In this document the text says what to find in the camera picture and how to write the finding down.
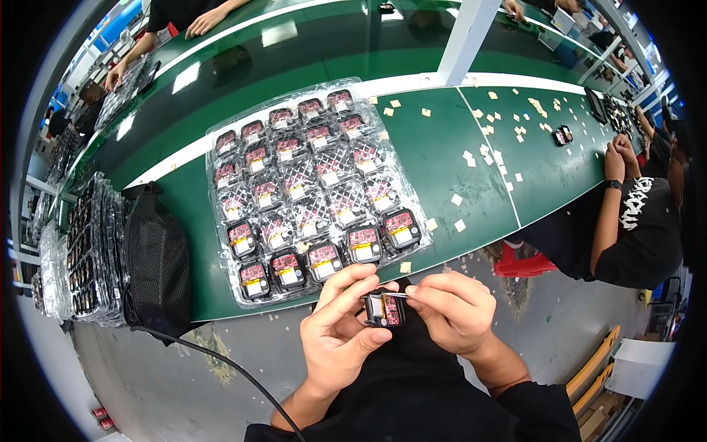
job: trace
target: black cable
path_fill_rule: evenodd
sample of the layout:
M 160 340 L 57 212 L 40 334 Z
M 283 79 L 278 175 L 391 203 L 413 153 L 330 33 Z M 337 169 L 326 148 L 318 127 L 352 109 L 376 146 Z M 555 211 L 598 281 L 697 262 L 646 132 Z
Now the black cable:
M 181 344 L 185 347 L 189 347 L 190 349 L 194 349 L 197 351 L 200 351 L 202 353 L 208 354 L 212 358 L 216 358 L 219 361 L 226 362 L 229 366 L 232 366 L 233 368 L 236 369 L 236 371 L 242 375 L 245 376 L 246 379 L 250 381 L 251 384 L 255 385 L 255 387 L 260 390 L 260 392 L 267 397 L 268 401 L 270 401 L 273 406 L 275 406 L 275 409 L 277 409 L 280 414 L 282 414 L 282 417 L 285 418 L 288 424 L 292 427 L 292 430 L 295 432 L 297 437 L 300 439 L 302 442 L 307 442 L 305 440 L 305 437 L 302 435 L 302 431 L 295 425 L 295 422 L 290 418 L 290 416 L 285 412 L 285 410 L 282 408 L 282 406 L 275 400 L 274 397 L 268 392 L 268 390 L 263 387 L 260 382 L 257 381 L 254 377 L 248 373 L 245 368 L 242 366 L 239 366 L 235 362 L 231 361 L 229 358 L 225 357 L 224 355 L 220 353 L 216 353 L 215 351 L 209 350 L 205 347 L 202 347 L 201 345 L 194 344 L 193 342 L 185 341 L 183 339 L 180 339 L 178 337 L 172 337 L 170 335 L 165 335 L 164 333 L 156 332 L 155 330 L 150 330 L 146 327 L 143 327 L 141 325 L 134 325 L 133 327 L 130 327 L 131 332 L 136 332 L 136 331 L 141 331 L 141 332 L 147 332 L 155 337 L 159 337 L 161 339 L 169 339 L 172 342 L 176 342 L 178 344 Z

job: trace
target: red stool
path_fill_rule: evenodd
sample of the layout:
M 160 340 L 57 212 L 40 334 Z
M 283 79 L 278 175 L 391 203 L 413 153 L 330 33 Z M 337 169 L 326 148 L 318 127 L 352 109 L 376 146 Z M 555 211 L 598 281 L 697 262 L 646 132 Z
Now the red stool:
M 530 278 L 539 276 L 542 272 L 557 270 L 557 267 L 540 252 L 533 257 L 517 260 L 515 250 L 504 242 L 503 259 L 493 265 L 493 270 L 504 278 Z

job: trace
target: person's left hand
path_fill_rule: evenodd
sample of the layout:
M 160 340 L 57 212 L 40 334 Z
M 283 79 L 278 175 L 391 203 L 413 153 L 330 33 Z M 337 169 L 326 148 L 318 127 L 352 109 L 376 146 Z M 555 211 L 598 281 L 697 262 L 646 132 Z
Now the person's left hand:
M 194 22 L 187 28 L 186 39 L 198 37 L 206 34 L 211 28 L 218 25 L 226 16 L 228 11 L 220 6 L 211 9 L 209 12 L 203 13 L 197 17 Z
M 318 397 L 336 395 L 352 384 L 366 357 L 392 338 L 390 330 L 364 327 L 354 316 L 363 306 L 361 298 L 377 287 L 375 265 L 350 265 L 327 280 L 316 309 L 302 320 L 305 383 Z M 385 287 L 398 290 L 396 282 Z

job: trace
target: cardboard box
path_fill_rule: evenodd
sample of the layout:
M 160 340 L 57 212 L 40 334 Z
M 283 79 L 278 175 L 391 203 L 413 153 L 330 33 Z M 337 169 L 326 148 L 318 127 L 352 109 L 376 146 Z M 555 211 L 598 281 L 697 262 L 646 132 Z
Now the cardboard box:
M 589 441 L 592 438 L 592 435 L 600 427 L 605 417 L 607 417 L 607 415 L 600 410 L 592 413 L 592 416 L 579 428 L 582 442 Z

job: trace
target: person's right hand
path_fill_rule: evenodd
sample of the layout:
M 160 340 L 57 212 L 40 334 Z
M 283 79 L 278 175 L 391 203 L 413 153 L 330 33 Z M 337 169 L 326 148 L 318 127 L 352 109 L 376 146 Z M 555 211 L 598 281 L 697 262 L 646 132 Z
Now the person's right hand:
M 457 272 L 432 274 L 405 292 L 408 305 L 444 350 L 468 359 L 491 336 L 496 298 L 476 279 Z
M 614 142 L 607 143 L 607 152 L 604 155 L 604 176 L 607 180 L 624 182 L 626 166 L 623 157 L 614 147 Z
M 515 21 L 525 20 L 525 14 L 523 13 L 523 7 L 515 2 L 515 0 L 506 0 L 503 2 L 503 7 L 506 8 L 506 12 L 509 16 L 513 17 Z
M 123 82 L 123 74 L 125 74 L 125 65 L 120 62 L 105 77 L 105 90 L 110 92 L 117 84 L 121 84 Z

